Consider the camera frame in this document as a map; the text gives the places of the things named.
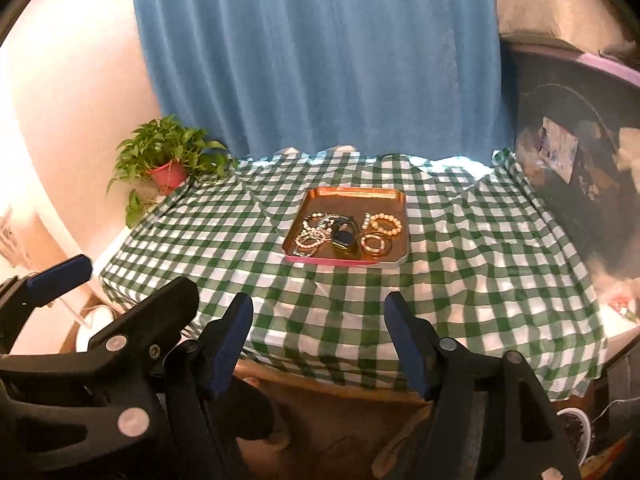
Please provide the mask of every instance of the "screw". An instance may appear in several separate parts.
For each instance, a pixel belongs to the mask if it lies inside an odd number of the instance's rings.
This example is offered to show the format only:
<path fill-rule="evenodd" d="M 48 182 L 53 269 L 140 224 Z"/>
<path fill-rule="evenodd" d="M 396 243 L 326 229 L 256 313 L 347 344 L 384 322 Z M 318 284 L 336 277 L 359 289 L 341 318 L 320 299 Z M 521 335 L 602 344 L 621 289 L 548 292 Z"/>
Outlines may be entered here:
<path fill-rule="evenodd" d="M 513 350 L 509 350 L 507 352 L 507 359 L 510 363 L 513 363 L 515 365 L 519 365 L 522 362 L 522 356 L 518 352 L 515 352 Z"/>
<path fill-rule="evenodd" d="M 151 345 L 149 347 L 149 355 L 152 359 L 158 359 L 160 357 L 160 347 L 158 345 Z"/>
<path fill-rule="evenodd" d="M 108 339 L 106 347 L 109 352 L 117 352 L 122 350 L 126 344 L 127 338 L 118 334 Z"/>
<path fill-rule="evenodd" d="M 118 430 L 131 438 L 145 433 L 150 424 L 149 414 L 142 408 L 128 408 L 118 417 Z"/>
<path fill-rule="evenodd" d="M 440 348 L 447 351 L 455 350 L 457 344 L 458 343 L 456 343 L 456 340 L 450 337 L 443 337 L 440 340 Z"/>
<path fill-rule="evenodd" d="M 191 352 L 195 352 L 198 349 L 198 342 L 195 339 L 187 339 L 187 341 L 185 341 L 182 344 L 187 354 L 190 354 Z"/>

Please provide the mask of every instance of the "table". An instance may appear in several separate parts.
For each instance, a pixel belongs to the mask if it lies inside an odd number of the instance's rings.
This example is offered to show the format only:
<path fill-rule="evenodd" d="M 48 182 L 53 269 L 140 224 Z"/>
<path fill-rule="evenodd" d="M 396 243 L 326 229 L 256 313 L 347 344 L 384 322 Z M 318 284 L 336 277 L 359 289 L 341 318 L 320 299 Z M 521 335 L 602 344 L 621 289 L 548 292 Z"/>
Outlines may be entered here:
<path fill-rule="evenodd" d="M 407 155 L 276 155 L 242 161 L 224 182 L 183 184 L 144 219 L 100 274 L 131 306 L 179 275 L 200 289 L 197 335 L 237 292 L 254 300 L 243 356 L 279 370 L 404 390 L 382 316 L 400 290 L 440 336 L 475 352 L 517 349 L 552 400 L 582 395 L 606 339 L 587 270 L 510 150 L 476 179 L 468 161 Z M 291 264 L 281 243 L 307 189 L 406 194 L 410 254 L 395 269 Z"/>

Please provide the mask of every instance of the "potted plant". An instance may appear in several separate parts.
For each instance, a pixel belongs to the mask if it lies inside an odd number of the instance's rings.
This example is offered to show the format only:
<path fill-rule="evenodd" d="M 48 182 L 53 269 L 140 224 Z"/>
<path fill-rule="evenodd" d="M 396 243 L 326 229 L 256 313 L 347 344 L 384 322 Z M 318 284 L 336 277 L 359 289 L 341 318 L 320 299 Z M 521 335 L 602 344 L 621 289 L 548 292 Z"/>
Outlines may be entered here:
<path fill-rule="evenodd" d="M 217 140 L 205 140 L 203 129 L 185 128 L 173 115 L 140 124 L 135 137 L 123 140 L 107 192 L 117 180 L 132 184 L 137 180 L 154 180 L 160 192 L 168 195 L 191 174 L 196 178 L 210 175 L 225 178 L 238 160 Z M 156 205 L 142 200 L 132 189 L 126 208 L 128 227 L 137 224 Z"/>

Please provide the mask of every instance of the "watch face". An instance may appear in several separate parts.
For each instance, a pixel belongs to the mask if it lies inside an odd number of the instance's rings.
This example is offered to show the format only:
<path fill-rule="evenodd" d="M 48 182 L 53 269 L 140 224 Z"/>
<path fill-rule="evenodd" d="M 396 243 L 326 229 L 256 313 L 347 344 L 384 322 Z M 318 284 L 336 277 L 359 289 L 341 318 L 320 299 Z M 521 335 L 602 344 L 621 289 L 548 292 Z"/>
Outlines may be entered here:
<path fill-rule="evenodd" d="M 353 244 L 353 233 L 350 231 L 338 231 L 332 238 L 332 243 L 339 249 L 346 250 Z"/>

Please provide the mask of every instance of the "paper label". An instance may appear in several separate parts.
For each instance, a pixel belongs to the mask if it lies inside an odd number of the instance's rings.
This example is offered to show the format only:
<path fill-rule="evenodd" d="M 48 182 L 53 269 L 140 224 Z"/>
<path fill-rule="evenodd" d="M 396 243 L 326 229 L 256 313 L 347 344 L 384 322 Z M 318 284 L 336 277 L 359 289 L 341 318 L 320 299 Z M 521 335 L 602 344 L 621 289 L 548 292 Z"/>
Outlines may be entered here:
<path fill-rule="evenodd" d="M 547 117 L 542 119 L 540 137 L 542 142 L 538 155 L 562 180 L 569 183 L 574 170 L 578 139 Z"/>

